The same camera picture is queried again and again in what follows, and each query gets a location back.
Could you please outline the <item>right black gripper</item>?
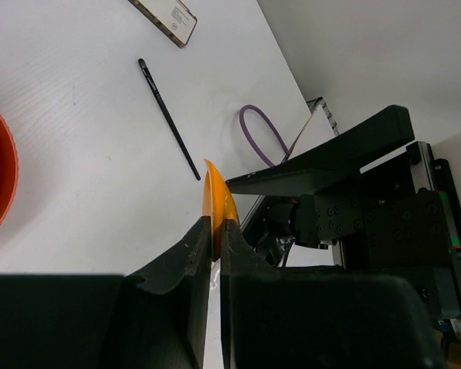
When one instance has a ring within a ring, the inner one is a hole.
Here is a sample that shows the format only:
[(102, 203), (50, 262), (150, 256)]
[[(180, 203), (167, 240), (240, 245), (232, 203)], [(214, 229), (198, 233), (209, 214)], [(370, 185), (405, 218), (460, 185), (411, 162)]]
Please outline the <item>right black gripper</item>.
[[(226, 185), (233, 194), (315, 194), (413, 140), (408, 109), (390, 105), (301, 155)], [(304, 247), (338, 241), (345, 270), (402, 278), (432, 319), (461, 317), (461, 220), (444, 191), (378, 205), (358, 197), (304, 195), (269, 205), (264, 223), (273, 236), (291, 237)]]

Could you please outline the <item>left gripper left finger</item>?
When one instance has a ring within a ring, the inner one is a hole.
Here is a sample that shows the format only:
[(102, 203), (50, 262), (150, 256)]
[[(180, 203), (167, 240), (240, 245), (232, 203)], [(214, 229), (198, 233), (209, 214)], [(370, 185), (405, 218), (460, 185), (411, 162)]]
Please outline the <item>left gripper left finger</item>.
[(211, 276), (211, 221), (200, 217), (174, 246), (126, 277), (124, 368), (201, 368)]

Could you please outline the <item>orange sunscreen tube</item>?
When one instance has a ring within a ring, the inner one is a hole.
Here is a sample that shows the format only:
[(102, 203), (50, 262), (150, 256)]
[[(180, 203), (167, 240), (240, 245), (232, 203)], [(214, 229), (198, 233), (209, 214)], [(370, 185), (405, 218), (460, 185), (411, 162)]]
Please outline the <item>orange sunscreen tube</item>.
[(211, 218), (211, 257), (215, 262), (221, 257), (224, 221), (231, 219), (240, 224), (240, 220), (237, 206), (226, 181), (210, 160), (205, 159), (204, 162), (207, 172), (204, 180), (203, 216)]

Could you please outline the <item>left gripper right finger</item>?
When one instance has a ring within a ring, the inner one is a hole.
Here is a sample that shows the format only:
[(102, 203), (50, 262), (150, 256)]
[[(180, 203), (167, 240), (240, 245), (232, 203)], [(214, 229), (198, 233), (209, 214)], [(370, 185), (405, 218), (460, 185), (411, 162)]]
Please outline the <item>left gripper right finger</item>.
[(292, 367), (292, 285), (244, 240), (236, 221), (223, 224), (221, 343), (226, 368)]

